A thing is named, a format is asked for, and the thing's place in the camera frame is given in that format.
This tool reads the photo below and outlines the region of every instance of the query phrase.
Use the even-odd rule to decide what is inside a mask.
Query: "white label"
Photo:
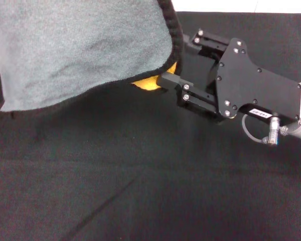
[[[261,111],[261,110],[258,110],[258,109],[252,109],[252,110],[250,110],[250,113],[258,115],[258,116],[266,118],[266,119],[268,119],[272,116],[271,114],[266,113],[266,112]]]

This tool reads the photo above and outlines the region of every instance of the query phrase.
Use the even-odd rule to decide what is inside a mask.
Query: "black fabric surface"
[[[301,15],[178,16],[184,33],[241,38],[256,64],[301,82]],[[186,55],[182,75],[202,84],[210,63]],[[0,240],[301,240],[301,140],[253,143],[240,119],[217,126],[173,92],[127,84],[5,115]]]

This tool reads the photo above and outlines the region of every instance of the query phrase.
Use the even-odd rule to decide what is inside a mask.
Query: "bolt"
[[[183,100],[189,100],[189,99],[190,99],[190,96],[188,94],[184,94]]]

